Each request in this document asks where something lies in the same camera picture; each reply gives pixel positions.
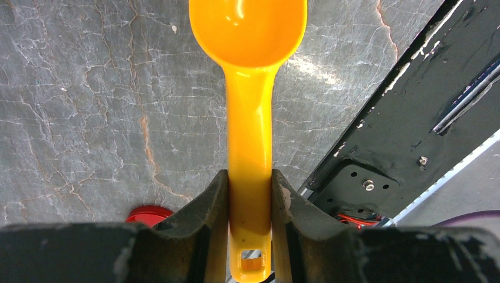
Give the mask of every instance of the gray marble surface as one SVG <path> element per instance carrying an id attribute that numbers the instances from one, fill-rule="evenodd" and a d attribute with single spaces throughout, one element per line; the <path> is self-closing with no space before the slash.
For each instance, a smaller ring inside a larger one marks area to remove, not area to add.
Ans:
<path id="1" fill-rule="evenodd" d="M 0 225 L 178 210 L 226 167 L 222 70 L 188 1 L 0 0 Z M 299 187 L 441 0 L 310 0 L 273 97 Z"/>

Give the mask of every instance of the black metal plate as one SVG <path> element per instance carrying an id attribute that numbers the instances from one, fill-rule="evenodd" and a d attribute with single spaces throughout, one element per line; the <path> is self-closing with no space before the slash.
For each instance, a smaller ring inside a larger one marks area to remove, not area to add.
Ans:
<path id="1" fill-rule="evenodd" d="M 371 191 L 363 186 L 367 180 L 375 185 Z M 314 204 L 328 213 L 342 209 L 375 211 L 377 203 L 398 190 L 399 184 L 395 180 L 356 164 L 348 164 L 333 177 Z"/>
<path id="2" fill-rule="evenodd" d="M 486 231 L 349 228 L 302 198 L 278 170 L 272 172 L 271 196 L 278 283 L 470 283 L 500 278 L 500 243 Z"/>
<path id="3" fill-rule="evenodd" d="M 317 200 L 345 160 L 397 180 L 376 202 L 395 217 L 500 129 L 500 83 L 442 134 L 433 129 L 450 106 L 500 58 L 498 0 L 445 1 L 302 188 Z M 421 167 L 421 156 L 428 158 Z"/>

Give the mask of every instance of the screw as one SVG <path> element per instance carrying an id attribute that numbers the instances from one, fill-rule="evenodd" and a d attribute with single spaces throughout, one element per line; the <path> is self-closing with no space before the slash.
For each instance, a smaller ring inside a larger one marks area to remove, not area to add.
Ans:
<path id="1" fill-rule="evenodd" d="M 421 156 L 420 159 L 419 159 L 419 163 L 422 166 L 425 166 L 425 164 L 427 164 L 427 161 L 429 161 L 429 160 L 425 156 Z"/>
<path id="2" fill-rule="evenodd" d="M 372 180 L 367 180 L 367 181 L 364 181 L 363 182 L 363 187 L 365 188 L 365 190 L 367 190 L 368 192 L 375 189 L 375 185 L 373 184 L 373 181 Z"/>

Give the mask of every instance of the yellow plastic scoop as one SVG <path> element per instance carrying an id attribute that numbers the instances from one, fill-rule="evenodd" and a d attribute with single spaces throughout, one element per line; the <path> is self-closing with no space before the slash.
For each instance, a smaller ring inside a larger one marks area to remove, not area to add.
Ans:
<path id="1" fill-rule="evenodd" d="M 189 0 L 196 40 L 226 76 L 229 266 L 240 282 L 271 273 L 271 94 L 304 36 L 307 0 Z M 243 251 L 261 256 L 242 259 Z"/>

